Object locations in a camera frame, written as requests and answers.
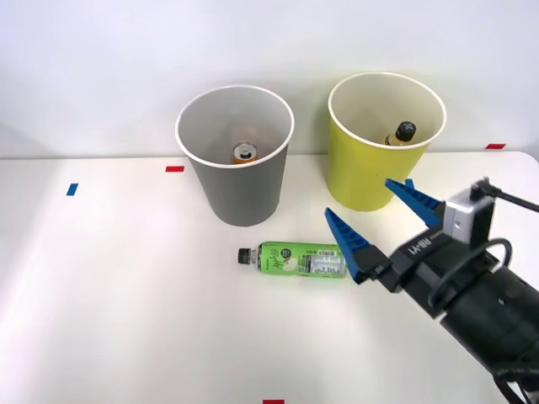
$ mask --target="brown bottle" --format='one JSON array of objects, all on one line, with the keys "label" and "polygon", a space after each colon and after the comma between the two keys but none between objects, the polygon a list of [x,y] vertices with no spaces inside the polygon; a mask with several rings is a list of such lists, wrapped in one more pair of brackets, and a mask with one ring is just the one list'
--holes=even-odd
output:
[{"label": "brown bottle", "polygon": [[387,146],[409,146],[412,145],[412,138],[415,135],[415,125],[412,122],[404,121],[398,126],[394,135],[386,138],[384,143]]}]

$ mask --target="bottle label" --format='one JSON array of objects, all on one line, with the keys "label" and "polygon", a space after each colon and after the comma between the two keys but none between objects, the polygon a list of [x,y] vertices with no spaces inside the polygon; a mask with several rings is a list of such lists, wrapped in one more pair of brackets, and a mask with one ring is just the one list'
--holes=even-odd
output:
[{"label": "bottle label", "polygon": [[266,274],[343,278],[346,262],[336,245],[265,242],[260,270]]}]

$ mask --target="yellow bucket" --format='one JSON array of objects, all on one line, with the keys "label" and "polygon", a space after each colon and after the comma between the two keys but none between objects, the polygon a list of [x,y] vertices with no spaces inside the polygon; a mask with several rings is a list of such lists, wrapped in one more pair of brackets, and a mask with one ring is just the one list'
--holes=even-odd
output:
[{"label": "yellow bucket", "polygon": [[[365,72],[345,78],[329,94],[331,139],[328,187],[353,210],[377,210],[393,193],[386,178],[404,181],[447,121],[440,97],[410,77]],[[417,128],[411,146],[386,146],[399,124]]]}]

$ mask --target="black bottle cap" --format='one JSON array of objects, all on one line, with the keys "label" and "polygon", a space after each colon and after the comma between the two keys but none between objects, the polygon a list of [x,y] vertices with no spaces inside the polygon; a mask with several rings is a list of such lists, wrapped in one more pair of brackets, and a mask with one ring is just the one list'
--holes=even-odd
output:
[{"label": "black bottle cap", "polygon": [[400,141],[411,141],[415,135],[415,125],[412,122],[405,120],[401,122],[395,132],[395,137]]},{"label": "black bottle cap", "polygon": [[239,263],[251,263],[251,249],[240,248],[237,252],[237,261]]}]

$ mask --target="can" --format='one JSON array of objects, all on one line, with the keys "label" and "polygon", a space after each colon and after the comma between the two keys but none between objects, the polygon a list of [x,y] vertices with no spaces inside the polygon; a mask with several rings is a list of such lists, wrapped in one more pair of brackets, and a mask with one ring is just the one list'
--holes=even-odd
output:
[{"label": "can", "polygon": [[234,162],[236,164],[244,164],[245,162],[255,162],[259,159],[256,154],[256,146],[253,143],[244,141],[235,145],[232,150]]}]

